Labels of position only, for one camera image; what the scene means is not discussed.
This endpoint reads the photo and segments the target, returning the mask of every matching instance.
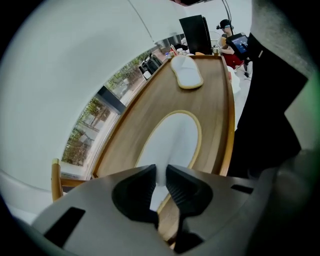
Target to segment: window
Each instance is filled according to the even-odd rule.
[[[88,179],[101,145],[133,96],[147,81],[139,69],[152,53],[161,62],[170,50],[172,40],[181,42],[180,36],[157,42],[110,78],[87,104],[77,120],[62,156],[61,175],[71,179]]]

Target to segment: chair backrest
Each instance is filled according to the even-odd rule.
[[[61,198],[63,193],[63,187],[76,187],[86,182],[86,180],[61,178],[61,167],[59,159],[54,158],[51,165],[51,193],[52,200],[56,201]]]

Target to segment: black monitor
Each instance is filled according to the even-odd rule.
[[[196,52],[205,55],[212,54],[210,35],[205,17],[196,15],[181,18],[180,24],[191,54],[196,54]]]

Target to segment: glass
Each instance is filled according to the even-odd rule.
[[[79,167],[78,173],[64,172],[61,168],[62,177],[83,179],[88,176],[102,137],[108,133],[118,116],[97,97],[92,98],[73,127],[62,156],[63,162]]]
[[[128,106],[133,96],[146,82],[139,66],[150,53],[154,54],[162,62],[166,59],[165,52],[162,52],[157,45],[130,61],[104,84],[125,106]]]

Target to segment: wooden table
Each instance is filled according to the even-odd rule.
[[[172,111],[186,110],[200,122],[202,143],[194,170],[226,175],[235,133],[235,105],[228,69],[222,56],[192,56],[204,84],[181,89],[170,61],[152,75],[115,124],[92,176],[103,177],[135,167],[150,133]],[[177,207],[172,201],[159,212],[164,225],[160,233],[167,240],[177,225]]]

